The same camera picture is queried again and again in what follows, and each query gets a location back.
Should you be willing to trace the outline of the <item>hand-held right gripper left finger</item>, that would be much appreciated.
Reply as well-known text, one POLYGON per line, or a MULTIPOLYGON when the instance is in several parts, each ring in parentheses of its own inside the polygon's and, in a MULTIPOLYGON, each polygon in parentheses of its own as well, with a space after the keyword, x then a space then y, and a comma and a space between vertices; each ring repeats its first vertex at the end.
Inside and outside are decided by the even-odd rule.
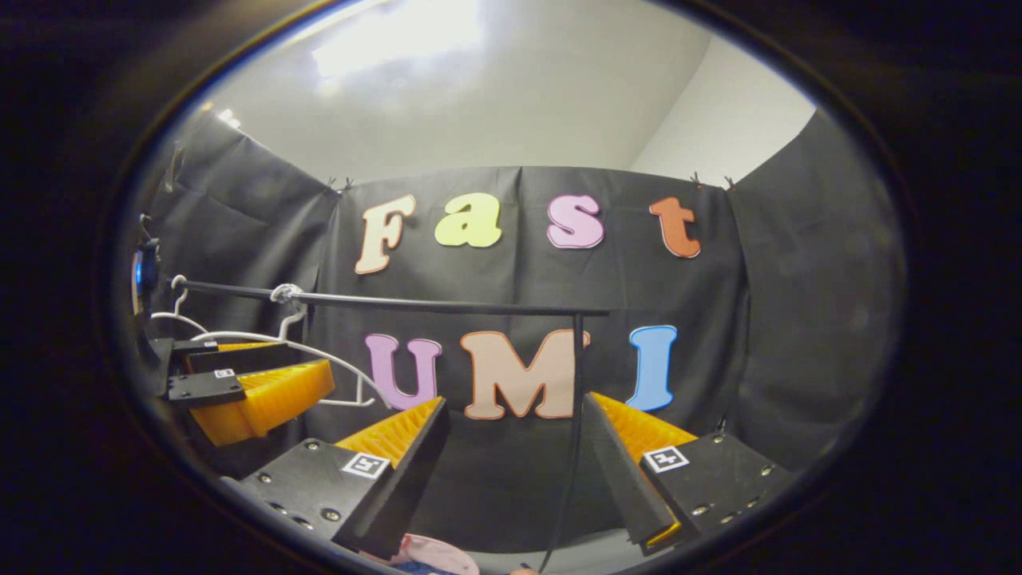
POLYGON ((338 442, 306 439, 238 482, 278 523, 314 540, 387 559, 404 541, 450 433, 443 397, 338 442))

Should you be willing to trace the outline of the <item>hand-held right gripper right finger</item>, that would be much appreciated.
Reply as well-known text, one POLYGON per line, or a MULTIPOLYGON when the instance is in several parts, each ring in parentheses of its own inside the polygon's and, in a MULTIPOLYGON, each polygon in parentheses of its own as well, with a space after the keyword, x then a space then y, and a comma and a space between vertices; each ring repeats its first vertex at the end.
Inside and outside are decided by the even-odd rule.
POLYGON ((584 397, 583 438, 645 556, 715 536, 790 483, 784 466, 730 434, 697 437, 596 392, 584 397))

